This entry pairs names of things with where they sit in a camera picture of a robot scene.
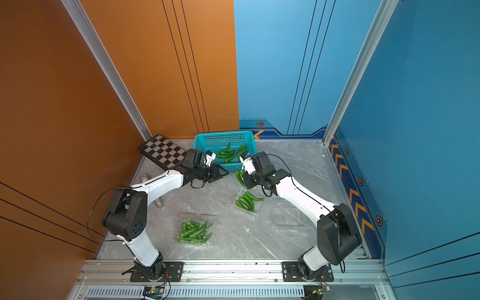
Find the clear pepper container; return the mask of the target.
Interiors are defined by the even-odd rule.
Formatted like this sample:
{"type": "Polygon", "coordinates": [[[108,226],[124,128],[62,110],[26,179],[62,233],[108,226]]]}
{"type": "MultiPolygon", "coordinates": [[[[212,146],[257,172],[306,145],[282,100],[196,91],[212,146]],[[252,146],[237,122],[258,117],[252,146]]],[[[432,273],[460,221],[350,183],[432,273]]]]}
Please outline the clear pepper container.
{"type": "Polygon", "coordinates": [[[215,232],[216,216],[185,213],[178,217],[174,232],[177,243],[190,246],[206,246],[215,232]]]}
{"type": "Polygon", "coordinates": [[[233,197],[232,205],[242,212],[250,215],[258,215],[265,199],[266,197],[256,190],[241,190],[233,197]]]}
{"type": "Polygon", "coordinates": [[[275,207],[272,209],[272,223],[277,228],[300,228],[304,226],[303,214],[298,209],[275,207]]]}

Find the black white checkerboard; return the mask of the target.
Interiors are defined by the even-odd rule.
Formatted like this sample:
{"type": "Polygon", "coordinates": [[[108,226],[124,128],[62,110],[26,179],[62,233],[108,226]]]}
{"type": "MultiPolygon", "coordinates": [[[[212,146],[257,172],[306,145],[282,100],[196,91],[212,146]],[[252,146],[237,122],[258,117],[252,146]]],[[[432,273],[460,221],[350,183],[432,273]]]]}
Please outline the black white checkerboard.
{"type": "Polygon", "coordinates": [[[151,138],[138,150],[165,171],[174,169],[186,157],[186,150],[160,134],[151,138]]]}

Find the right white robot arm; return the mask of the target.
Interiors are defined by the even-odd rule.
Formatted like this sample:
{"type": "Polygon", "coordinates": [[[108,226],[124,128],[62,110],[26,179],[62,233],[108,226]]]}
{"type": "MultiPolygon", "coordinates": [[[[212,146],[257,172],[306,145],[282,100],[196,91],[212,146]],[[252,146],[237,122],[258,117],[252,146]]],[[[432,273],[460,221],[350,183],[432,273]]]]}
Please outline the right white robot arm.
{"type": "Polygon", "coordinates": [[[341,266],[344,260],[363,243],[356,217],[347,204],[334,204],[302,186],[290,170],[276,169],[270,155],[258,152],[240,155],[242,180],[247,188],[260,186],[266,196],[289,201],[316,226],[316,244],[297,261],[299,275],[306,281],[321,276],[327,265],[341,266]]]}

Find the teal plastic basket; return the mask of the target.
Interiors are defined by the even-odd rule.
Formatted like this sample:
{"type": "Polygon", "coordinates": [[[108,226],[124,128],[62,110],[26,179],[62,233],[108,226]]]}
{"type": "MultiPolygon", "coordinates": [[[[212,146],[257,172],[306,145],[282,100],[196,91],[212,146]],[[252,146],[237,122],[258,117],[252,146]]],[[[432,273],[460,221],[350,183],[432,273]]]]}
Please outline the teal plastic basket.
{"type": "Polygon", "coordinates": [[[194,139],[193,148],[201,150],[204,153],[206,151],[212,151],[216,154],[214,163],[221,165],[229,172],[239,171],[242,168],[240,155],[230,163],[225,163],[226,155],[217,155],[217,153],[225,149],[229,143],[231,143],[229,152],[237,150],[242,145],[246,145],[246,152],[250,155],[257,153],[255,139],[251,131],[227,131],[198,134],[194,139]]]}

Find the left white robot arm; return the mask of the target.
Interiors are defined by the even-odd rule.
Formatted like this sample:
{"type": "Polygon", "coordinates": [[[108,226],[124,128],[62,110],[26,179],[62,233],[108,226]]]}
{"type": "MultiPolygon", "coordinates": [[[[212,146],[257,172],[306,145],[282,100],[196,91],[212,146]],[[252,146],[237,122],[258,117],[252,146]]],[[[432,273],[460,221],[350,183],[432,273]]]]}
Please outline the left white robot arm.
{"type": "Polygon", "coordinates": [[[215,153],[189,149],[175,167],[163,174],[133,186],[113,189],[102,225],[116,236],[134,257],[134,266],[125,273],[146,281],[166,278],[163,255],[147,234],[148,210],[165,194],[182,188],[195,180],[213,183],[229,175],[229,171],[214,162],[215,153]]]}

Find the green pepper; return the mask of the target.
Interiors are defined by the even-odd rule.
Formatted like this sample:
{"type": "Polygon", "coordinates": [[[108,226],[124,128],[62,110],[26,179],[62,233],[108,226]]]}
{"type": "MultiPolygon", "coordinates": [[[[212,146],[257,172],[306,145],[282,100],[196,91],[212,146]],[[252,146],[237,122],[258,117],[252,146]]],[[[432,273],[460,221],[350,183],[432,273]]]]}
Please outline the green pepper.
{"type": "Polygon", "coordinates": [[[250,198],[246,197],[245,194],[243,196],[240,196],[239,199],[236,200],[236,205],[239,208],[242,208],[252,213],[255,211],[255,205],[253,201],[251,201],[250,198]]]}
{"type": "Polygon", "coordinates": [[[241,155],[243,152],[246,151],[246,145],[240,146],[238,149],[234,149],[226,154],[226,159],[225,163],[230,163],[232,160],[237,158],[239,155],[241,155]]]}
{"type": "Polygon", "coordinates": [[[243,179],[243,175],[244,175],[245,171],[244,170],[239,170],[239,171],[236,171],[235,172],[235,175],[236,175],[236,178],[237,180],[239,181],[239,183],[244,187],[244,188],[247,188],[245,182],[244,182],[244,179],[243,179]]]}
{"type": "Polygon", "coordinates": [[[217,155],[227,155],[230,152],[230,147],[231,147],[231,143],[229,143],[226,148],[219,151],[217,155]]]}
{"type": "Polygon", "coordinates": [[[264,198],[253,196],[250,192],[246,192],[245,196],[248,197],[251,201],[264,201],[264,198]]]}

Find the clear pepper container front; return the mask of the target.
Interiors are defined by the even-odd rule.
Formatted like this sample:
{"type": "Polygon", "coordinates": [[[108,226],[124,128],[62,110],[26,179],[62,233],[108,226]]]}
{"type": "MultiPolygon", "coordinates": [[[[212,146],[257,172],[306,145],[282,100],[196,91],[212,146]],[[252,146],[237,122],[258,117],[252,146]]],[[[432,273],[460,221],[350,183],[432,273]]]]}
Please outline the clear pepper container front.
{"type": "Polygon", "coordinates": [[[216,216],[185,213],[178,217],[174,232],[177,243],[190,246],[206,246],[215,232],[216,216]]]}

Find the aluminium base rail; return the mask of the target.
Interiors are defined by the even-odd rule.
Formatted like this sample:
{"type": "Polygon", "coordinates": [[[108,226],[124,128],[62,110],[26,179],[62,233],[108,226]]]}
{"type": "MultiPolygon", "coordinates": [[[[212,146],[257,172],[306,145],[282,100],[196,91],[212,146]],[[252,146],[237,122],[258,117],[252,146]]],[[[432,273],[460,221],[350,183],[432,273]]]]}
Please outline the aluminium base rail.
{"type": "Polygon", "coordinates": [[[142,300],[145,286],[164,286],[162,300],[393,300],[395,294],[378,260],[347,259],[346,271],[325,266],[321,276],[305,281],[285,259],[184,259],[165,262],[157,281],[131,281],[127,260],[86,261],[70,300],[142,300]],[[330,285],[323,295],[312,294],[330,285]]]}

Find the right aluminium frame post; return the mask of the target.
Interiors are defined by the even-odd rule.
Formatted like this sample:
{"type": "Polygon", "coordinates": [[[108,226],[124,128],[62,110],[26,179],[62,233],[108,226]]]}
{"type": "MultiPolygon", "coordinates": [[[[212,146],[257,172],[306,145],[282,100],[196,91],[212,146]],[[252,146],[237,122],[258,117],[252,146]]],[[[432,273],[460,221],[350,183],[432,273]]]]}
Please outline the right aluminium frame post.
{"type": "Polygon", "coordinates": [[[330,145],[398,2],[398,0],[381,1],[322,139],[325,146],[330,145]]]}

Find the aluminium frame post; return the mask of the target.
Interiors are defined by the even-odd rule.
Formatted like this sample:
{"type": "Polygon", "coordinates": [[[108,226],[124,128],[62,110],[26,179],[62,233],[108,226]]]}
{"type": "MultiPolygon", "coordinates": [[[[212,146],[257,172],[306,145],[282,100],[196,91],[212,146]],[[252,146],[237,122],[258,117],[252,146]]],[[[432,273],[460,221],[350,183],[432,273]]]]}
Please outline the aluminium frame post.
{"type": "Polygon", "coordinates": [[[142,117],[140,110],[136,106],[133,97],[128,91],[128,88],[125,85],[107,49],[101,41],[100,36],[90,21],[87,12],[81,4],[81,1],[62,0],[61,2],[80,32],[83,40],[86,42],[89,50],[92,52],[111,87],[117,94],[117,97],[121,101],[132,122],[139,131],[140,135],[145,141],[150,140],[153,135],[151,134],[146,121],[142,117]]]}
{"type": "Polygon", "coordinates": [[[330,145],[398,2],[398,0],[381,1],[322,139],[325,146],[330,145]]]}

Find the circuit board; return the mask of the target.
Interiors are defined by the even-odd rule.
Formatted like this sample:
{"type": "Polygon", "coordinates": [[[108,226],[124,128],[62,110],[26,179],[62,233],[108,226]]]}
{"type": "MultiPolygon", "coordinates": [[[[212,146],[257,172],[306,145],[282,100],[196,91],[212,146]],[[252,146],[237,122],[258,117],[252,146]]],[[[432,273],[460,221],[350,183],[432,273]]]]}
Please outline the circuit board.
{"type": "Polygon", "coordinates": [[[312,292],[313,295],[324,295],[325,293],[328,293],[331,291],[330,285],[326,286],[320,286],[318,287],[314,292],[312,292]]]}
{"type": "Polygon", "coordinates": [[[145,286],[142,291],[142,300],[162,300],[165,293],[164,286],[145,286]]]}

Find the left circuit board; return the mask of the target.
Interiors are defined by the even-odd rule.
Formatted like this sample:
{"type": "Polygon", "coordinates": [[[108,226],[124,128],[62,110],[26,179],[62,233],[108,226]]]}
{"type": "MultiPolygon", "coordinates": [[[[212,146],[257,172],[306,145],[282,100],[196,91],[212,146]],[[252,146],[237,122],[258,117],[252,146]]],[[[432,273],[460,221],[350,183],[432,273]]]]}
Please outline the left circuit board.
{"type": "Polygon", "coordinates": [[[162,300],[165,293],[164,286],[145,286],[142,291],[142,300],[162,300]]]}

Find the left aluminium frame post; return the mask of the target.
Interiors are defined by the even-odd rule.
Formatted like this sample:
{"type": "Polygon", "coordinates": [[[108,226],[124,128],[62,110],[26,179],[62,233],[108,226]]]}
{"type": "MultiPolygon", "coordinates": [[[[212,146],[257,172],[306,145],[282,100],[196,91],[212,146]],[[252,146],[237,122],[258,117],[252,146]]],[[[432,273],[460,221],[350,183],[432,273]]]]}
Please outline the left aluminium frame post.
{"type": "Polygon", "coordinates": [[[121,101],[132,122],[139,131],[140,135],[145,141],[150,140],[153,135],[151,134],[146,121],[142,117],[140,110],[136,106],[133,97],[128,91],[128,88],[125,85],[107,49],[101,41],[100,36],[90,21],[87,12],[81,4],[81,1],[62,0],[61,2],[80,32],[83,40],[86,42],[89,50],[92,52],[111,87],[117,94],[117,97],[121,101]]]}

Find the right circuit board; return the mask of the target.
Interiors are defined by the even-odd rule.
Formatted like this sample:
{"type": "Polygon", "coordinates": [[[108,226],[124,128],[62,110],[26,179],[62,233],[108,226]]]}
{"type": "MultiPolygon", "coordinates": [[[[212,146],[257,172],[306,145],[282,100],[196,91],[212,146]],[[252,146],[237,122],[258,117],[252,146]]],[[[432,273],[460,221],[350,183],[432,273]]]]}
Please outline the right circuit board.
{"type": "Polygon", "coordinates": [[[326,286],[320,286],[318,287],[314,292],[312,292],[313,295],[324,295],[325,293],[328,293],[331,291],[330,285],[326,286]]]}

